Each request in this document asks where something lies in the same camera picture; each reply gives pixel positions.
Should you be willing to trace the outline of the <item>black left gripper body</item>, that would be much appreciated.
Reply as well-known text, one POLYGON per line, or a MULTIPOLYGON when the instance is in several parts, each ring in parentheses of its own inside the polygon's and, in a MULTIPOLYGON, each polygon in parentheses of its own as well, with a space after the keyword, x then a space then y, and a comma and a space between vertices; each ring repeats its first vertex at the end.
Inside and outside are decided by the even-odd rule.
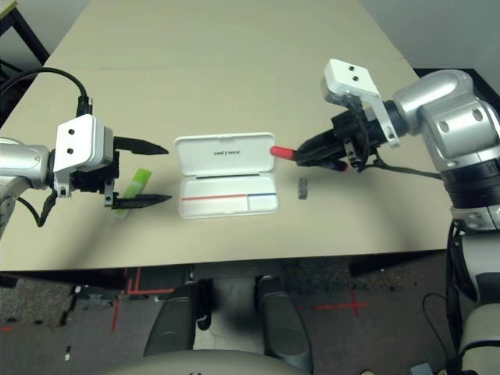
POLYGON ((120 175, 120 153, 114 152, 112 162, 90 172, 77 171, 71 174, 71 183, 83 192, 104 194, 105 189, 120 175))

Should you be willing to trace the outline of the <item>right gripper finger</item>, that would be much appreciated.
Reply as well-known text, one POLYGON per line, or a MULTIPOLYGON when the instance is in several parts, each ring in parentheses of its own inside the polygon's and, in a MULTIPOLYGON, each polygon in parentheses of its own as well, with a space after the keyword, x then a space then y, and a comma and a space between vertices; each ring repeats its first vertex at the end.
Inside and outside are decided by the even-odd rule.
POLYGON ((297 153, 296 164, 303 167, 348 167, 348 164, 338 154, 307 154, 297 153))
POLYGON ((335 137, 332 130, 317 134, 301 144, 297 153, 300 156, 346 156, 342 140, 335 137))

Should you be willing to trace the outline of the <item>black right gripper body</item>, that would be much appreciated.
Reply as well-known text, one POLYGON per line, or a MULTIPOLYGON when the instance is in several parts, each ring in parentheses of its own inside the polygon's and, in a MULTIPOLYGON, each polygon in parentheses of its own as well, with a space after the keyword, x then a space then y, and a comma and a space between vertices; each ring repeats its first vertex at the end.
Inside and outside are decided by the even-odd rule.
POLYGON ((353 168, 367 168, 368 159, 385 143, 377 120, 369 121, 362 112, 345 111, 332 118, 334 137, 353 168))

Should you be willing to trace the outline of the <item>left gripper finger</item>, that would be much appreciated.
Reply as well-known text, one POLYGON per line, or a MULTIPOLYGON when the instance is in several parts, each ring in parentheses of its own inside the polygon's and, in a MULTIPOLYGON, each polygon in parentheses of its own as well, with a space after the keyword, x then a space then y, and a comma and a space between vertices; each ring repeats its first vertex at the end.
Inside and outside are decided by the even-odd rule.
POLYGON ((170 195, 142 194, 142 188, 145 185, 141 182, 132 181, 129 183, 134 196, 131 198, 120 198, 119 193, 114 191, 114 180, 105 182, 104 198, 105 207, 110 209, 141 209, 151 205, 169 201, 170 195))
POLYGON ((114 137, 113 147, 115 150, 129 151, 136 155, 168 155, 169 151, 160 145, 149 141, 129 138, 114 137))

